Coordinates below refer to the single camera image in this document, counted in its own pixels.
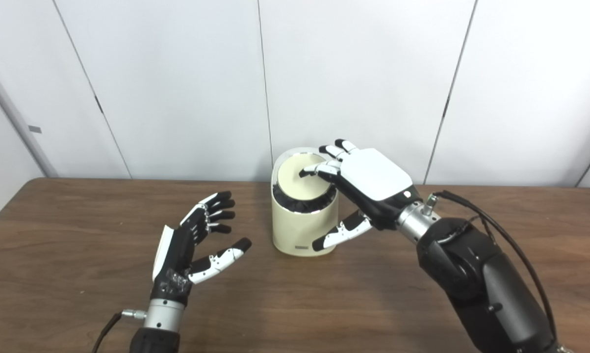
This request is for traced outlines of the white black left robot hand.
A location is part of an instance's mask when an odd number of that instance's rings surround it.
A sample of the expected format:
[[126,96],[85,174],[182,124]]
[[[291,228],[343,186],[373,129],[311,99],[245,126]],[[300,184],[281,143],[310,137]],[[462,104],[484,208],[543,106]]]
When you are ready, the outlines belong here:
[[202,283],[239,260],[252,246],[243,237],[215,254],[195,259],[197,246],[212,233],[229,234],[232,228],[222,220],[235,218],[232,192],[223,191],[199,201],[176,228],[165,226],[156,250],[152,270],[152,300],[187,306],[192,286]]

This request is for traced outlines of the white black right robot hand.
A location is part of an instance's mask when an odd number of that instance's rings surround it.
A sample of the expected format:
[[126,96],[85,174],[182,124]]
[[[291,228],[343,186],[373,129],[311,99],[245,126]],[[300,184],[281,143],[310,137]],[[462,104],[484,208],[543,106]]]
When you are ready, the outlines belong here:
[[336,139],[333,145],[319,147],[319,151],[332,159],[302,168],[299,177],[318,176],[358,210],[313,241],[312,248],[317,252],[372,228],[399,230],[403,211],[422,201],[407,172],[374,148],[360,149],[346,139]]

